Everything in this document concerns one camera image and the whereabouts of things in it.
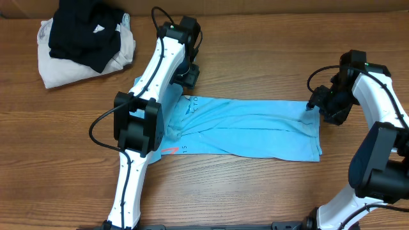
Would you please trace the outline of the light blue t-shirt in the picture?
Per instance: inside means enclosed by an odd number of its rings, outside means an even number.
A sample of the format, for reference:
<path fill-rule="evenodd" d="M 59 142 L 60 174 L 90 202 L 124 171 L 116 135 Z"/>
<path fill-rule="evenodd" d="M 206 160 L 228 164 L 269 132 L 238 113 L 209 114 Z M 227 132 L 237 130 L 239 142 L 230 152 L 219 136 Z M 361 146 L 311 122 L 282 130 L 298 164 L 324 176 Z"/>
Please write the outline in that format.
<path fill-rule="evenodd" d="M 178 84 L 164 94 L 165 136 L 150 162 L 164 155 L 221 154 L 317 162 L 318 109 L 303 101 L 189 96 Z"/>

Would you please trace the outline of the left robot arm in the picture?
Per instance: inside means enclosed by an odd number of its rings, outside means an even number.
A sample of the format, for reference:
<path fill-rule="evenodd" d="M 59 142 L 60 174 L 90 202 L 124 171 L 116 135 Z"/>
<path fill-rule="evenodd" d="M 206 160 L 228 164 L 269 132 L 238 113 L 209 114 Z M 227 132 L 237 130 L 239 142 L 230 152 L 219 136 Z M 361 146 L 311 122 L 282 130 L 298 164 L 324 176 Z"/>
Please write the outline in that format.
<path fill-rule="evenodd" d="M 165 133 L 162 103 L 166 89 L 178 84 L 193 89 L 199 76 L 194 64 L 203 34 L 196 19 L 164 23 L 156 50 L 137 84 L 114 99 L 114 138 L 120 149 L 120 172 L 104 229 L 136 229 L 141 193 L 150 158 Z"/>

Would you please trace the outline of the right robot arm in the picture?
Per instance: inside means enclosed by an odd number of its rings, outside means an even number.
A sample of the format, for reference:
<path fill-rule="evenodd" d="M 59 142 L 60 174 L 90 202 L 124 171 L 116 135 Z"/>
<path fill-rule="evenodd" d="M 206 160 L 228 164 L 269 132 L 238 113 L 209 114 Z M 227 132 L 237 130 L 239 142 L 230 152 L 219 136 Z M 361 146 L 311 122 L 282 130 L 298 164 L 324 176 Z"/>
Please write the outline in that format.
<path fill-rule="evenodd" d="M 348 184 L 303 221 L 274 222 L 272 229 L 359 229 L 360 219 L 376 209 L 408 212 L 394 206 L 408 199 L 408 115 L 388 68 L 350 50 L 336 69 L 331 87 L 311 90 L 306 109 L 318 107 L 325 122 L 342 125 L 351 108 L 361 106 L 369 131 L 350 162 Z"/>

